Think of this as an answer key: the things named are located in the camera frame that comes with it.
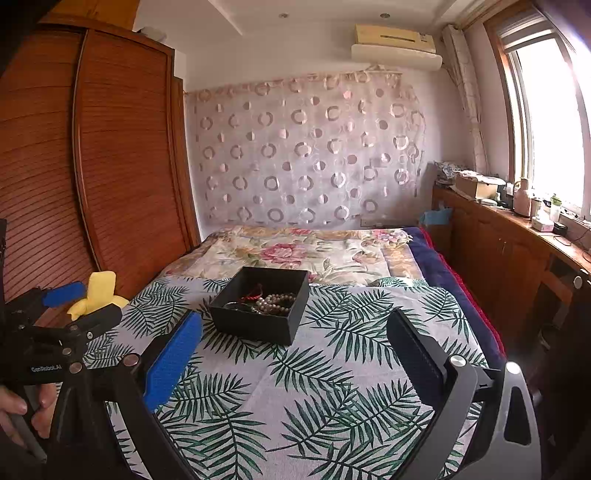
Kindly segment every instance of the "wooden cabinet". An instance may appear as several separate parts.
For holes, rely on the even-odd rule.
[[[506,240],[498,296],[490,312],[499,333],[510,343],[515,343],[525,328],[549,256],[531,244]]]
[[[139,0],[61,0],[52,10],[58,15],[76,15],[131,30]]]
[[[7,300],[96,270],[131,298],[197,245],[173,60],[84,18],[48,15],[23,42],[0,77]]]
[[[454,209],[450,265],[501,334],[507,350],[520,343],[551,248],[536,234],[450,190],[433,203]]]

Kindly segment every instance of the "pearl necklace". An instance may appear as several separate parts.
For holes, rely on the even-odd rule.
[[[291,293],[267,295],[264,299],[258,299],[254,304],[254,308],[263,314],[287,315],[296,300],[295,297]]]

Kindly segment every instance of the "ceiling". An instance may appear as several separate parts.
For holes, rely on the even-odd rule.
[[[391,25],[435,33],[444,24],[491,0],[141,0],[134,29],[166,33],[180,51],[221,43],[266,29],[302,27],[309,22]],[[389,14],[387,20],[380,17]]]

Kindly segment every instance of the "black box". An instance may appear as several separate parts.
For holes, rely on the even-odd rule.
[[[238,301],[248,295],[259,283],[262,285],[265,297],[274,293],[295,294],[295,302],[287,317],[223,308],[226,303]],[[210,303],[209,310],[213,323],[220,332],[248,340],[291,345],[304,314],[309,294],[306,270],[242,267]]]

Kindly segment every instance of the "finger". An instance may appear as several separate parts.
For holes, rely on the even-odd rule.
[[[35,412],[33,417],[31,418],[31,425],[39,436],[43,439],[49,438],[49,433],[51,430],[51,419],[53,418],[53,413],[56,409],[56,402],[54,401],[51,405],[47,408],[40,408]]]
[[[27,413],[27,402],[4,385],[0,385],[0,409],[8,413],[24,415]]]
[[[10,438],[14,443],[20,445],[23,448],[26,448],[25,442],[22,441],[21,435],[17,432],[16,428],[12,424],[12,421],[8,414],[5,411],[0,410],[0,426],[4,433]]]
[[[46,383],[39,386],[39,403],[47,408],[57,400],[57,387],[55,383]]]

